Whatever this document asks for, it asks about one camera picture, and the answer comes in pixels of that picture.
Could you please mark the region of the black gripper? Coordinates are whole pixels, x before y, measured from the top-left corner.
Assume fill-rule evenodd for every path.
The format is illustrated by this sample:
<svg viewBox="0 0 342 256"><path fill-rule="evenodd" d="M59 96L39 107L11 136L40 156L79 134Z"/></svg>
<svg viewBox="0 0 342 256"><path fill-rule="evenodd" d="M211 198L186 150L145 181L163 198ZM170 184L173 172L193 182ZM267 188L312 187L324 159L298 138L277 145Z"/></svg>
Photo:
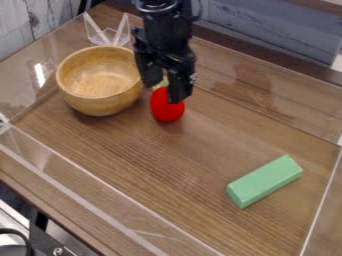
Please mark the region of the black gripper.
<svg viewBox="0 0 342 256"><path fill-rule="evenodd" d="M195 53L190 47L193 23L201 14L191 8L139 8L143 26L133 28L135 61L147 88L169 71L169 101L177 104L193 95L197 81Z"/></svg>

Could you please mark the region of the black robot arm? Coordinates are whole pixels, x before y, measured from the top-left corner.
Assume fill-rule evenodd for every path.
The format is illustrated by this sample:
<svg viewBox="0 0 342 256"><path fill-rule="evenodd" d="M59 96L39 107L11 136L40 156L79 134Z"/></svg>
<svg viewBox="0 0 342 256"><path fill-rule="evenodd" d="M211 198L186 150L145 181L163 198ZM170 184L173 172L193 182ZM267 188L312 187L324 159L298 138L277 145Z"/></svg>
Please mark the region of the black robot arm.
<svg viewBox="0 0 342 256"><path fill-rule="evenodd" d="M147 88L163 81L167 72L169 102L177 104L193 94L197 81L197 56L190 47L193 23L191 0L138 0L143 27L133 28L135 61Z"/></svg>

